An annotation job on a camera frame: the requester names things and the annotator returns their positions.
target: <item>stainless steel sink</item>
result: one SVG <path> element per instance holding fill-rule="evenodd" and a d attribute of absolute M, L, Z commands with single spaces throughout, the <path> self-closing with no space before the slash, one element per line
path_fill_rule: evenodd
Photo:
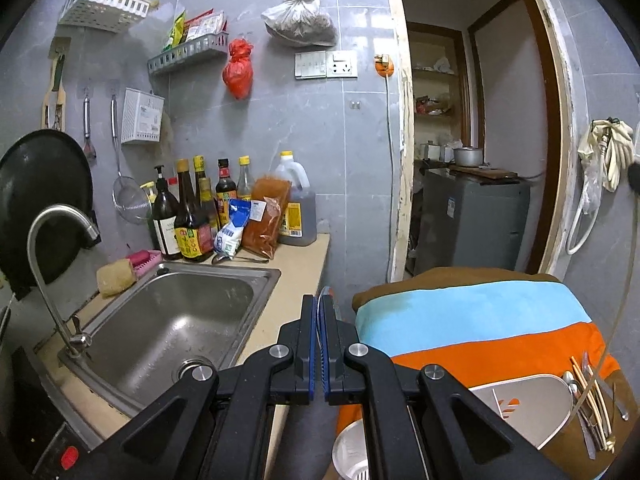
<path fill-rule="evenodd" d="M 84 357 L 59 356 L 95 393 L 136 415 L 200 364 L 235 364 L 277 269 L 164 262 L 93 318 Z"/>

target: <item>black frying pan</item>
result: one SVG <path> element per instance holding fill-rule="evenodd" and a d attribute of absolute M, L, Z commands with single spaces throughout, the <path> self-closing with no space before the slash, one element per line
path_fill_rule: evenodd
<path fill-rule="evenodd" d="M 0 269 L 20 300 L 35 280 L 27 260 L 31 223 L 47 206 L 65 203 L 92 215 L 94 186 L 82 148 L 63 132 L 38 130 L 18 140 L 0 159 Z M 42 226 L 36 256 L 47 283 L 78 255 L 84 238 L 64 217 Z"/>

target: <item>blue stripe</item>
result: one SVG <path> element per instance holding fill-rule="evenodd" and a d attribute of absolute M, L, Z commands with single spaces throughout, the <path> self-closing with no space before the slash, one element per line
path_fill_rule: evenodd
<path fill-rule="evenodd" d="M 410 290 L 360 307 L 360 341 L 393 357 L 443 346 L 492 341 L 591 322 L 561 283 L 497 282 Z"/>

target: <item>countertop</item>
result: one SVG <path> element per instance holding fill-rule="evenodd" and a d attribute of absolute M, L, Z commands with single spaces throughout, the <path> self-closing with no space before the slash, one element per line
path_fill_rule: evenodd
<path fill-rule="evenodd" d="M 319 234 L 318 240 L 307 247 L 280 245 L 275 257 L 268 264 L 250 262 L 224 262 L 225 267 L 257 267 L 279 269 L 282 275 L 260 314 L 258 321 L 247 340 L 238 362 L 242 364 L 253 352 L 276 342 L 281 325 L 299 319 L 302 296 L 316 294 L 329 247 L 329 235 Z M 238 256 L 254 257 L 244 250 Z M 78 311 L 78 317 L 84 326 L 102 311 L 115 297 L 102 298 L 98 295 Z M 109 405 L 106 400 L 94 394 L 89 387 L 76 377 L 58 359 L 63 347 L 62 338 L 56 332 L 37 352 L 52 380 L 71 402 L 78 413 L 103 438 L 108 438 L 129 420 L 129 417 Z M 289 411 L 288 406 L 277 406 L 273 417 L 273 429 L 267 457 L 267 475 L 273 465 L 275 451 L 280 444 L 282 430 Z"/>

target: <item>sink drain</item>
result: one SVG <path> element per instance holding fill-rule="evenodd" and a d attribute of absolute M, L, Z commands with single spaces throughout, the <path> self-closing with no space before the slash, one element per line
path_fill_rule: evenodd
<path fill-rule="evenodd" d="M 211 367 L 212 370 L 216 369 L 213 363 L 211 363 L 211 361 L 209 361 L 206 357 L 194 356 L 182 361 L 180 363 L 180 366 L 178 366 L 175 369 L 174 373 L 172 374 L 172 379 L 174 380 L 174 383 L 177 383 L 184 374 L 191 373 L 191 371 L 194 368 L 197 368 L 198 366 L 202 366 L 202 365 L 209 366 Z"/>

